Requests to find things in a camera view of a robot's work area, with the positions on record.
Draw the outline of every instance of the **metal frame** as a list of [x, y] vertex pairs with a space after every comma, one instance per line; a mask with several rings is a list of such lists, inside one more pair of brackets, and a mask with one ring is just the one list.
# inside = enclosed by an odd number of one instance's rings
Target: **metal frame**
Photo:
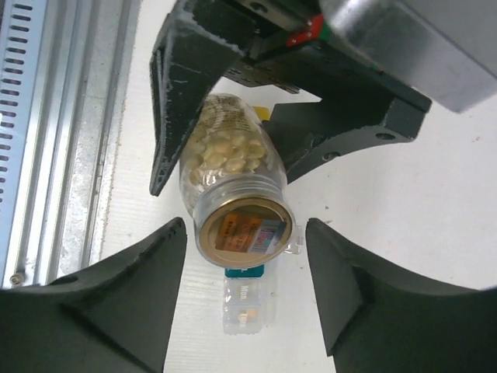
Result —
[[[26, 37], [20, 54], [24, 90], [10, 96], [23, 98], [10, 110], [23, 109], [13, 126], [0, 129], [16, 141], [8, 151], [9, 184], [0, 184], [0, 288], [48, 284], [100, 258], [140, 6], [139, 0], [21, 3], [31, 4], [33, 10], [19, 10], [31, 20], [13, 25], [34, 23], [25, 32], [34, 37]], [[8, 25], [7, 11], [17, 8], [5, 8]], [[3, 26], [2, 38], [11, 32], [23, 29]]]
[[185, 255], [177, 218], [48, 286], [0, 291], [0, 371], [162, 373]]

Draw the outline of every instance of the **screw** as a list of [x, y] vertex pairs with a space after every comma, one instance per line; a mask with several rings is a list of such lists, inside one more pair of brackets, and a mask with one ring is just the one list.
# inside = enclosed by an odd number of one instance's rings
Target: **screw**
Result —
[[9, 278], [9, 281], [12, 286], [19, 286], [24, 282], [24, 275], [18, 272], [17, 274], [13, 274]]

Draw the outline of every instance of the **ventilation slot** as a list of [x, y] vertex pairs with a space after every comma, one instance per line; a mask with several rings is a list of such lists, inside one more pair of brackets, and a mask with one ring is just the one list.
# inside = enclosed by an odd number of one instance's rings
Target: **ventilation slot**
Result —
[[24, 49], [20, 49], [20, 48], [8, 47], [7, 51], [12, 52], [12, 53], [26, 54], [26, 51]]
[[21, 31], [23, 33], [27, 33], [28, 31], [30, 31], [30, 28], [29, 27], [24, 27], [24, 26], [17, 26], [17, 25], [12, 25], [10, 26], [10, 28], [12, 30], [15, 30], [15, 31]]
[[[11, 118], [17, 117], [17, 114], [13, 113], [12, 111], [0, 110], [0, 113], [2, 113], [3, 115], [5, 115], [6, 117], [11, 117]], [[2, 126], [3, 127], [7, 127], [7, 126], [4, 126], [4, 124], [6, 124], [6, 122], [2, 122]]]
[[12, 91], [11, 89], [0, 89], [0, 93], [3, 93], [4, 95], [9, 95], [9, 96], [18, 96], [19, 95], [19, 92]]
[[18, 103], [16, 101], [9, 101], [7, 99], [0, 99], [0, 103], [7, 106], [18, 106]]
[[10, 41], [15, 41], [16, 43], [23, 43], [26, 44], [28, 42], [27, 39], [24, 39], [23, 37], [10, 37]]
[[24, 4], [14, 4], [14, 8], [22, 10], [33, 10], [33, 7], [31, 5], [24, 5]]
[[3, 71], [17, 75], [22, 75], [24, 72], [23, 70], [19, 70], [18, 68], [4, 68]]
[[10, 64], [24, 64], [23, 60], [18, 60], [16, 58], [6, 58], [5, 62], [8, 62]]
[[8, 84], [13, 84], [13, 85], [21, 85], [21, 81], [20, 80], [15, 80], [15, 79], [4, 78], [4, 79], [2, 79], [2, 82], [8, 83]]
[[31, 17], [22, 16], [20, 14], [14, 14], [14, 15], [12, 15], [12, 18], [13, 19], [18, 19], [19, 21], [26, 21], [26, 22], [29, 22], [31, 20]]

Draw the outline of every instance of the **mounting hole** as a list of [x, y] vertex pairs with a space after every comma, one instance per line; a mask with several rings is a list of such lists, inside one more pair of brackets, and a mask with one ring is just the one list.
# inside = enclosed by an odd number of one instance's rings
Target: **mounting hole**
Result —
[[395, 139], [393, 134], [376, 134], [376, 137], [380, 140], [391, 141]]
[[323, 155], [323, 161], [329, 162], [332, 159], [339, 157], [339, 156], [340, 156], [340, 153], [338, 153], [338, 152], [329, 152], [329, 153], [326, 153], [325, 155]]
[[267, 7], [262, 5], [260, 2], [251, 2], [250, 7], [256, 12], [267, 13]]

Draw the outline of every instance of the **orange label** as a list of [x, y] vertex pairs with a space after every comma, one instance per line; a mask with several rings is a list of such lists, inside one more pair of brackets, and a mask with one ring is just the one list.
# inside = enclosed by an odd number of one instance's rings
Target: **orange label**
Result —
[[262, 224], [261, 218], [228, 214], [216, 238], [216, 249], [247, 253]]

